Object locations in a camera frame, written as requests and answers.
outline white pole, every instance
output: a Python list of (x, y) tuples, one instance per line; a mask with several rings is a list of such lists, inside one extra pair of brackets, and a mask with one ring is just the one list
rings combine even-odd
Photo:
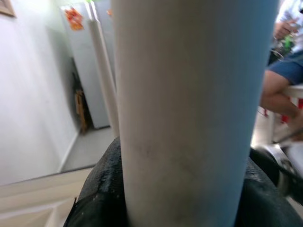
[(231, 227), (276, 0), (113, 0), (134, 227)]
[(96, 19), (88, 20), (90, 34), (94, 44), (94, 52), (97, 58), (97, 67), (102, 88), (102, 94), (107, 109), (109, 124), (115, 137), (119, 136), (119, 120), (116, 100), (116, 90), (113, 75), (109, 66), (105, 40), (102, 34), (100, 22)]

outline hand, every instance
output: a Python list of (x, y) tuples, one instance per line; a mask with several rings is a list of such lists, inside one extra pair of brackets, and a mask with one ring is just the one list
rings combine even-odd
[(294, 24), (297, 22), (297, 20), (298, 19), (276, 23), (275, 30), (274, 30), (274, 38), (276, 38), (277, 40), (280, 40), (292, 32), (297, 33), (298, 28), (296, 26), (294, 26)]

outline white wall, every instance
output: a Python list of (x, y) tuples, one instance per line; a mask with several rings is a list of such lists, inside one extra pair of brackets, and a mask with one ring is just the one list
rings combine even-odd
[(58, 6), (70, 5), (78, 2), (86, 2), (86, 0), (56, 0)]
[(56, 172), (73, 138), (71, 69), (52, 0), (12, 0), (0, 15), (0, 184)]

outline picture frame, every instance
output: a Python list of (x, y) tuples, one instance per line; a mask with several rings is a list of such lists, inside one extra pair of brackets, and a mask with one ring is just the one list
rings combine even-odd
[(15, 11), (10, 0), (0, 0), (0, 14), (15, 17)]

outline baseboard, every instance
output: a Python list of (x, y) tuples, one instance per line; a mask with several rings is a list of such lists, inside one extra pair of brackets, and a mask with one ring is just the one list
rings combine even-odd
[(74, 146), (74, 144), (75, 144), (77, 138), (78, 138), (79, 135), (80, 135), (80, 131), (81, 131), (81, 129), (78, 129), (78, 131), (75, 133), (74, 137), (72, 138), (71, 143), (70, 143), (70, 145), (68, 146), (67, 151), (66, 151), (66, 153), (64, 154), (64, 157), (63, 157), (63, 159), (62, 159), (62, 161), (61, 161), (61, 163), (60, 163), (60, 165), (59, 165), (59, 168), (58, 168), (58, 170), (57, 170), (57, 173), (61, 173), (61, 172), (62, 172), (62, 169), (63, 169), (63, 167), (64, 167), (64, 165), (65, 165), (65, 163), (66, 163), (66, 160), (67, 160), (68, 156), (69, 156), (70, 153), (71, 153), (71, 149), (72, 149), (72, 147)]

